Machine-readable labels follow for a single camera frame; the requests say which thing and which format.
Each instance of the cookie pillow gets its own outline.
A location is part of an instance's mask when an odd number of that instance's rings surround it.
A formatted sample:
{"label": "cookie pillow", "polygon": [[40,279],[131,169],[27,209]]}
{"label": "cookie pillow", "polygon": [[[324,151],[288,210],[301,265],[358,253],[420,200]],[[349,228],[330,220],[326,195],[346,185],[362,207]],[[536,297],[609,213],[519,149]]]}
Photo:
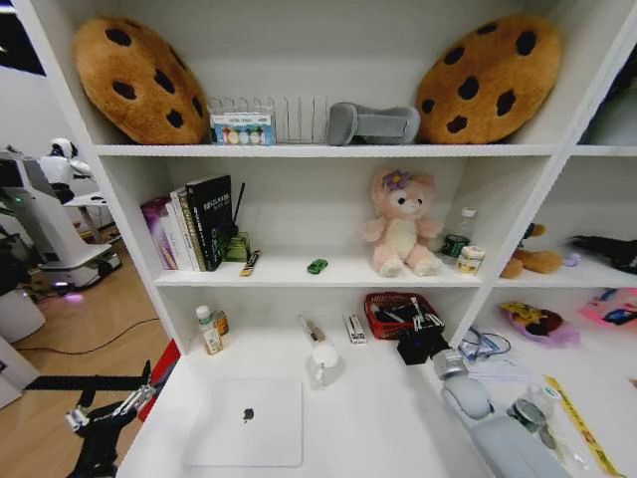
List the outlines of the cookie pillow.
{"label": "cookie pillow", "polygon": [[486,143],[511,134],[555,83],[561,38],[542,18],[501,18],[456,42],[418,88],[420,138]]}
{"label": "cookie pillow", "polygon": [[76,66],[89,99],[141,144],[192,144],[209,127],[194,75],[155,32],[125,18],[94,18],[76,33]]}

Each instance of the green toy car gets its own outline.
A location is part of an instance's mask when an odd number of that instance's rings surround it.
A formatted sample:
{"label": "green toy car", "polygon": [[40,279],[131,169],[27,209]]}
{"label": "green toy car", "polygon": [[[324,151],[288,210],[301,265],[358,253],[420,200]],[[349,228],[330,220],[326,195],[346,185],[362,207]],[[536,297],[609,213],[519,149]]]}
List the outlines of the green toy car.
{"label": "green toy car", "polygon": [[327,261],[325,259],[316,259],[308,265],[308,272],[310,274],[318,274],[325,267],[327,267]]}

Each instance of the apple logo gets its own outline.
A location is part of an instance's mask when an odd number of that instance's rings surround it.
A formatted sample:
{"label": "apple logo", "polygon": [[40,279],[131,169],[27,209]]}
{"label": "apple logo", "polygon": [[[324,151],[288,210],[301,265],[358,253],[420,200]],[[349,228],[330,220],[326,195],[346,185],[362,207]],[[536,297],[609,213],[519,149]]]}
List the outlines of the apple logo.
{"label": "apple logo", "polygon": [[253,410],[252,408],[246,408],[245,410],[243,410],[243,422],[244,423],[248,423],[254,417],[255,417],[255,410]]}

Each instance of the flower hair clip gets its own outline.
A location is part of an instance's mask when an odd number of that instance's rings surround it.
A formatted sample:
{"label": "flower hair clip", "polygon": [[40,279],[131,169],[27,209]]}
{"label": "flower hair clip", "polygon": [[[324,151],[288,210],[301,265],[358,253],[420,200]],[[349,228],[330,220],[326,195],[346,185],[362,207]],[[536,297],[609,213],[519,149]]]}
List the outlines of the flower hair clip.
{"label": "flower hair clip", "polygon": [[406,171],[401,171],[400,169],[396,169],[395,171],[391,171],[385,177],[382,178],[385,186],[390,191],[395,191],[396,189],[404,189],[407,185],[407,178],[409,177],[409,173]]}

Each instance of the red basket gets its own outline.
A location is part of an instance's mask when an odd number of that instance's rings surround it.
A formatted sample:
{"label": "red basket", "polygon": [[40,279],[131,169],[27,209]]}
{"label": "red basket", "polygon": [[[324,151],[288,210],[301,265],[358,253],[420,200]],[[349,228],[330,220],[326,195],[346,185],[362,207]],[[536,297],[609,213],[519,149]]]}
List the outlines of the red basket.
{"label": "red basket", "polygon": [[396,306],[406,306],[411,304],[411,298],[415,297],[418,301],[418,305],[423,314],[431,313],[435,314],[433,307],[427,302],[427,300],[420,294],[413,294],[409,292],[380,292],[376,294],[367,294],[365,296],[365,315],[369,321],[371,332],[379,340],[398,340],[400,331],[405,329],[413,329],[414,325],[411,322],[387,324],[386,322],[380,322],[376,319],[376,316],[371,312],[371,306],[378,306],[380,309]]}

